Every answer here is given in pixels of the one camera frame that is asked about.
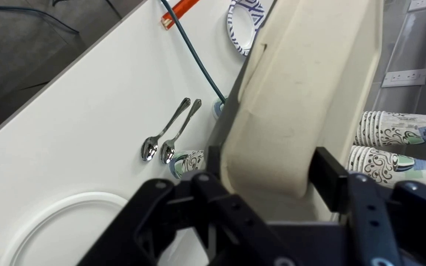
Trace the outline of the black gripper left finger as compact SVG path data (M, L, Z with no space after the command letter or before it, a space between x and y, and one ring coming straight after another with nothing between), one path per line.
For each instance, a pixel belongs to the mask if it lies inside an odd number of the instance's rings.
M210 146L207 149L206 169L212 172L215 177L221 177L221 147L219 146Z

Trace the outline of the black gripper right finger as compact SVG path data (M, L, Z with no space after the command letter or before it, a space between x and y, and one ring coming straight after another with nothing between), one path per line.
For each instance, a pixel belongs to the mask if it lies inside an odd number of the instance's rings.
M348 203L348 169L324 146L318 146L309 165L309 180L327 208L344 212Z

